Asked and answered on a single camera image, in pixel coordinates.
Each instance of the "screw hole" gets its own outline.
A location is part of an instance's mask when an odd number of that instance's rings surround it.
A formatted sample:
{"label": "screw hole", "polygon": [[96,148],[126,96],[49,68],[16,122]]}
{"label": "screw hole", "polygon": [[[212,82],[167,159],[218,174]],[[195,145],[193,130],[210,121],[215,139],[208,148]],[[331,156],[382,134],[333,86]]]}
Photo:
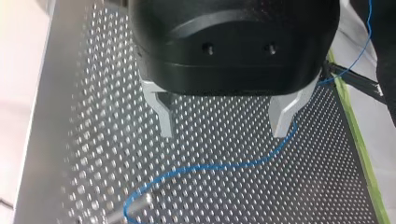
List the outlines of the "screw hole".
{"label": "screw hole", "polygon": [[269,44],[266,44],[263,49],[264,49],[265,53],[267,53],[269,55],[275,55],[276,54],[276,43],[271,42]]}
{"label": "screw hole", "polygon": [[214,48],[214,46],[213,46],[212,43],[204,43],[204,44],[202,45],[202,51],[203,51],[205,54],[208,54],[208,55],[210,55],[210,56],[212,56],[213,54],[215,54],[215,48]]}

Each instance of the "perforated metal plate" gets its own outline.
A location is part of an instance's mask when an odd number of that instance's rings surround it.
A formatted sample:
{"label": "perforated metal plate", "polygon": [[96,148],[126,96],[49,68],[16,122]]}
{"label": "perforated metal plate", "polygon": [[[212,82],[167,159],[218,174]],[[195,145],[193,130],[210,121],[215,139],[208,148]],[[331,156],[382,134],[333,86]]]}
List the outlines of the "perforated metal plate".
{"label": "perforated metal plate", "polygon": [[[70,71],[76,83],[72,128],[64,136],[69,140],[58,223],[106,222],[128,195],[157,175],[192,164],[256,160],[278,146],[268,97],[172,95],[175,137],[162,138],[138,81],[128,17],[102,5],[87,13],[79,68]],[[271,161],[168,179],[152,189],[154,203],[136,219],[376,223],[335,90],[317,88],[295,120],[297,133]]]}

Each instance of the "white surface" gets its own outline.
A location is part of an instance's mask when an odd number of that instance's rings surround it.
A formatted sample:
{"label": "white surface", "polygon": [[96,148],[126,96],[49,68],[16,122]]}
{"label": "white surface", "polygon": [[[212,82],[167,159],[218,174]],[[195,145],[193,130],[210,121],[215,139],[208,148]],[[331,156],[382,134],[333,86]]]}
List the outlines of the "white surface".
{"label": "white surface", "polygon": [[[341,13],[342,32],[337,32],[332,49],[336,62],[349,67],[368,36],[363,22],[350,5],[344,5]],[[376,55],[370,45],[353,70],[376,81],[375,68]],[[348,86],[348,90],[390,222],[396,223],[396,128],[385,105],[353,87]]]}
{"label": "white surface", "polygon": [[[0,0],[0,197],[13,204],[48,25],[35,0]],[[0,223],[11,219],[0,205]]]}

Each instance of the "blue cable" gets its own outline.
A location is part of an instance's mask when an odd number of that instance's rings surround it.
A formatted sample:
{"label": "blue cable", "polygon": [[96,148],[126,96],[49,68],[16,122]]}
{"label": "blue cable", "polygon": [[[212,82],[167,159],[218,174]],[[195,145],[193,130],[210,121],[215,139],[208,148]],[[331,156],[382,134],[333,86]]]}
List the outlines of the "blue cable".
{"label": "blue cable", "polygon": [[336,78],[338,78],[338,77],[342,77],[342,76],[345,75],[347,72],[349,72],[349,71],[352,69],[353,66],[355,66],[355,64],[358,62],[358,60],[359,60],[359,59],[361,58],[361,56],[363,55],[364,51],[366,51],[367,46],[369,45],[370,40],[371,40],[371,37],[372,37],[372,33],[373,33],[372,27],[371,27],[371,18],[372,18],[372,14],[373,14],[373,3],[372,3],[372,0],[369,0],[369,17],[367,18],[367,22],[366,22],[367,28],[368,28],[368,31],[369,31],[369,37],[368,37],[368,39],[367,39],[367,41],[366,41],[366,44],[364,45],[363,50],[361,51],[361,53],[359,54],[359,56],[358,56],[358,58],[355,60],[355,62],[353,62],[353,64],[350,65],[350,66],[348,67],[348,69],[346,69],[346,70],[344,70],[342,73],[340,73],[340,75],[338,75],[338,76],[336,76],[336,77],[329,78],[329,79],[325,79],[325,80],[323,80],[323,81],[320,81],[320,82],[318,82],[318,85],[323,85],[323,84],[329,83],[329,82],[331,82],[331,81],[334,81],[334,80],[335,80]]}
{"label": "blue cable", "polygon": [[[371,27],[371,18],[372,18],[372,14],[373,14],[372,0],[369,0],[369,10],[370,10],[369,16],[368,16],[367,22],[366,22],[367,27],[368,27],[369,37],[366,41],[366,44],[365,44],[363,50],[359,54],[358,58],[355,60],[355,62],[352,65],[350,65],[348,67],[348,69],[344,70],[340,75],[338,75],[337,77],[332,77],[332,78],[320,81],[318,83],[318,85],[323,85],[323,84],[329,83],[331,81],[334,81],[336,78],[342,77],[344,74],[346,74],[348,71],[350,71],[353,66],[355,66],[355,64],[358,62],[358,60],[363,55],[364,51],[366,51],[367,46],[370,43],[370,40],[372,37],[372,32],[373,32],[372,27]],[[224,170],[224,169],[229,169],[229,168],[235,168],[235,169],[247,168],[247,167],[251,167],[251,166],[255,166],[258,164],[268,162],[277,153],[279,153],[279,151],[283,148],[283,146],[285,146],[289,142],[289,140],[295,135],[296,132],[297,132],[297,123],[294,121],[293,129],[292,129],[291,133],[288,134],[288,136],[282,141],[282,143],[274,151],[270,152],[268,154],[268,156],[262,157],[255,161],[245,161],[245,162],[240,162],[240,163],[235,163],[235,164],[232,164],[232,163],[230,163],[230,164],[200,164],[200,165],[186,166],[186,167],[177,168],[175,171],[168,172],[164,175],[159,175],[159,176],[155,177],[151,182],[145,184],[144,186],[140,187],[138,190],[136,190],[135,192],[133,192],[131,194],[131,196],[125,201],[125,204],[123,206],[123,214],[126,217],[126,219],[128,220],[128,222],[136,223],[136,224],[139,223],[133,217],[128,216],[129,206],[131,206],[131,204],[134,202],[134,200],[136,200],[138,197],[140,197],[142,194],[144,194],[147,190],[151,189],[151,187],[153,185],[161,183],[161,181],[163,179],[173,177],[176,175],[183,175],[183,174],[186,174],[186,173],[189,173],[192,171],[198,172],[198,171],[203,171],[203,170]]]}
{"label": "blue cable", "polygon": [[245,162],[239,162],[239,163],[229,163],[229,164],[201,164],[201,165],[193,165],[193,166],[186,166],[186,167],[181,167],[177,168],[175,171],[168,172],[164,175],[159,175],[155,177],[151,182],[145,184],[144,186],[140,187],[138,190],[133,192],[131,196],[125,201],[125,204],[123,206],[123,214],[128,220],[128,222],[131,223],[139,223],[136,219],[133,217],[128,216],[128,207],[136,200],[138,197],[140,197],[142,194],[144,194],[148,189],[151,189],[151,187],[155,184],[161,183],[163,179],[173,177],[175,175],[183,175],[186,173],[189,173],[191,171],[202,171],[202,170],[225,170],[225,169],[230,169],[230,168],[247,168],[251,166],[255,166],[258,164],[262,164],[265,162],[268,162],[271,160],[276,154],[279,153],[280,150],[282,150],[283,146],[285,146],[289,140],[295,135],[297,132],[297,123],[294,121],[293,122],[293,128],[291,132],[286,136],[286,138],[282,141],[282,143],[277,146],[277,148],[268,153],[267,156],[262,157],[258,160],[255,161],[245,161]]}

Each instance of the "metal sheet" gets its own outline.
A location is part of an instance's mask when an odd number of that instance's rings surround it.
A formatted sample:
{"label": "metal sheet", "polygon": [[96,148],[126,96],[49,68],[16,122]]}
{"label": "metal sheet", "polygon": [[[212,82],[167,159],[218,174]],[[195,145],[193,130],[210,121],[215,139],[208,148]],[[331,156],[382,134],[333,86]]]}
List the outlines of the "metal sheet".
{"label": "metal sheet", "polygon": [[[279,144],[271,135],[267,97],[171,95],[175,137],[161,138],[138,81],[131,34],[128,17],[114,7],[58,1],[15,223],[102,223],[159,174],[255,160]],[[317,88],[295,120],[297,134],[268,163],[166,180],[152,190],[153,205],[135,217],[154,223],[376,223],[334,89]]]}

